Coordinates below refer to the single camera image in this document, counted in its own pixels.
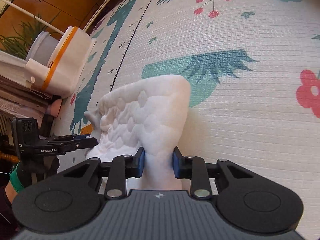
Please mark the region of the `operator hand green cuff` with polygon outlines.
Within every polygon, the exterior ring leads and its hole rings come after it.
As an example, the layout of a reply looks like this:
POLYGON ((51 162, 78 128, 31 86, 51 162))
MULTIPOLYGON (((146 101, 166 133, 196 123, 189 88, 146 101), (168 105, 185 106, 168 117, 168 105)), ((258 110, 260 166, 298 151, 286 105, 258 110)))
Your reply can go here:
POLYGON ((9 176, 5 195, 12 204, 14 198, 25 188, 57 174, 60 167, 58 157, 49 156, 43 159, 20 161, 9 176))

